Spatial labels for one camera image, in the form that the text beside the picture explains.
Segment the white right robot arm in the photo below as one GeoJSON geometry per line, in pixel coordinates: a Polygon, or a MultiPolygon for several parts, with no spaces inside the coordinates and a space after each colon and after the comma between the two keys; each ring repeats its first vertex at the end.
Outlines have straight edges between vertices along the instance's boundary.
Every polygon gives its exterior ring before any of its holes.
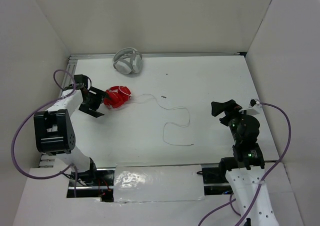
{"type": "Polygon", "coordinates": [[[241,225],[278,225],[267,184],[263,153],[258,144],[259,121],[235,100],[212,102],[211,114],[231,131],[233,156],[220,160],[218,176],[228,182],[242,217],[241,225]]]}

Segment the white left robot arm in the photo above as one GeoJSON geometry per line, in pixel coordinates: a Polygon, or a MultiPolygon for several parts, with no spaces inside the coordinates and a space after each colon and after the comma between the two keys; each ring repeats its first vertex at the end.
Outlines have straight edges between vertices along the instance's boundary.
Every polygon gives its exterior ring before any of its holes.
{"type": "Polygon", "coordinates": [[[94,118],[103,116],[98,108],[107,93],[93,87],[86,75],[78,74],[73,78],[75,83],[63,88],[61,100],[34,114],[36,147],[39,152],[56,156],[71,165],[74,179],[80,179],[85,185],[94,185],[99,173],[94,161],[76,146],[71,116],[76,109],[94,118]]]}

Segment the red headphones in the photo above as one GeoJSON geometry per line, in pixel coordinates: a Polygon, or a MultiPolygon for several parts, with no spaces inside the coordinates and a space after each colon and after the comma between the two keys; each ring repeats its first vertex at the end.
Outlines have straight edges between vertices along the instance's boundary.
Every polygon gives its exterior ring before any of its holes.
{"type": "Polygon", "coordinates": [[[113,86],[105,92],[107,93],[107,97],[104,98],[103,103],[109,109],[116,109],[124,105],[132,95],[126,86],[113,86]]]}

